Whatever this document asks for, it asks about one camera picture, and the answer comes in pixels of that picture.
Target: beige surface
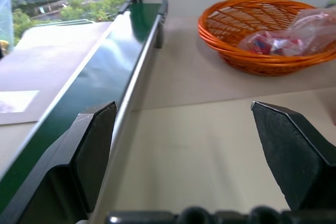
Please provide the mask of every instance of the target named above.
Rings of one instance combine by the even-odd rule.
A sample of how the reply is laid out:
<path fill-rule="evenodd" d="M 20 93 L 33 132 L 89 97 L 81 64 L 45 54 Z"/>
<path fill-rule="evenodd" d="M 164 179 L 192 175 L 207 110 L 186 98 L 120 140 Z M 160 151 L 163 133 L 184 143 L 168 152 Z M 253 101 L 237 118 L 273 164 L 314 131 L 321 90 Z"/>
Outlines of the beige surface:
<path fill-rule="evenodd" d="M 16 156 L 35 123 L 0 125 L 0 175 Z"/>
<path fill-rule="evenodd" d="M 101 223 L 111 209 L 288 208 L 266 164 L 251 102 L 302 113 L 336 145 L 329 100 L 335 96 L 333 88 L 133 112 L 137 123 L 127 128 L 132 143 L 124 173 L 109 164 L 92 223 Z"/>
<path fill-rule="evenodd" d="M 197 34 L 197 18 L 168 18 L 165 44 L 137 108 L 223 101 L 302 90 L 336 87 L 336 61 L 285 77 L 246 74 L 226 65 Z"/>

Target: plastic bag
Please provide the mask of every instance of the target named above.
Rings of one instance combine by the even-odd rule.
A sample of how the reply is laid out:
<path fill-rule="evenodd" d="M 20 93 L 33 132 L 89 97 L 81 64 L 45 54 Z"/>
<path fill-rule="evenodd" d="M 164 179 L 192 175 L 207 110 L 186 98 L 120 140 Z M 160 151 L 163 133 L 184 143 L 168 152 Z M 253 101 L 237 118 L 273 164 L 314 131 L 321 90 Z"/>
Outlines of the plastic bag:
<path fill-rule="evenodd" d="M 323 51 L 335 40 L 336 9 L 306 9 L 287 30 L 258 31 L 238 47 L 262 55 L 305 56 Z"/>

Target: orange wicker basket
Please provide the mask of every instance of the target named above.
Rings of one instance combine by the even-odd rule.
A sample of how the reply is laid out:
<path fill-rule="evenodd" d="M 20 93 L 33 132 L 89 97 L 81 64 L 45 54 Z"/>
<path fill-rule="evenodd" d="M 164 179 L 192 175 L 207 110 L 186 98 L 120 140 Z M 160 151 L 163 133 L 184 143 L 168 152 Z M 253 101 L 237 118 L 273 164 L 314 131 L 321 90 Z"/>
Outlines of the orange wicker basket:
<path fill-rule="evenodd" d="M 247 35 L 260 30 L 284 30 L 302 9 L 313 6 L 289 0 L 227 0 L 198 20 L 200 37 L 230 66 L 263 76 L 283 76 L 336 58 L 336 42 L 309 56 L 258 55 L 237 48 Z"/>

